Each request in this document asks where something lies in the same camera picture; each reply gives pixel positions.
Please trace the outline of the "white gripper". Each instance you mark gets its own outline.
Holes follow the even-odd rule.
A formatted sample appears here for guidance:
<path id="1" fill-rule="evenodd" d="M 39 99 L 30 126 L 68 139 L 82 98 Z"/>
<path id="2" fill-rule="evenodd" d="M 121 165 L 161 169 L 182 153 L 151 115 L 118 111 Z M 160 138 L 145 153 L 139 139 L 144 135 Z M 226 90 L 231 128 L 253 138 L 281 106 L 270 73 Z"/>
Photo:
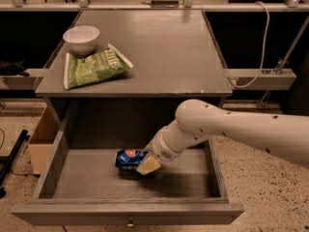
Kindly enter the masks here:
<path id="1" fill-rule="evenodd" d="M 177 126 L 166 126 L 159 130 L 145 147 L 147 154 L 136 168 L 142 175 L 147 175 L 161 167 L 161 161 L 172 161 L 187 148 L 187 135 Z"/>

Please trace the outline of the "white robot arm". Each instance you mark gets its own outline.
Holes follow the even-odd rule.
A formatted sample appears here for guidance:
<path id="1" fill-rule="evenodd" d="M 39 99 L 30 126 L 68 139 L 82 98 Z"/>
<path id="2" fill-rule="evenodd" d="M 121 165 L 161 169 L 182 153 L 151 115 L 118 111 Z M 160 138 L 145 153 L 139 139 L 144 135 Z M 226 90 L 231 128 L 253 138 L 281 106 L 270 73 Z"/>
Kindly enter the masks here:
<path id="1" fill-rule="evenodd" d="M 187 100 L 175 120 L 159 130 L 145 147 L 137 171 L 147 175 L 213 135 L 224 135 L 282 160 L 309 167 L 309 117 L 236 112 L 200 100 Z"/>

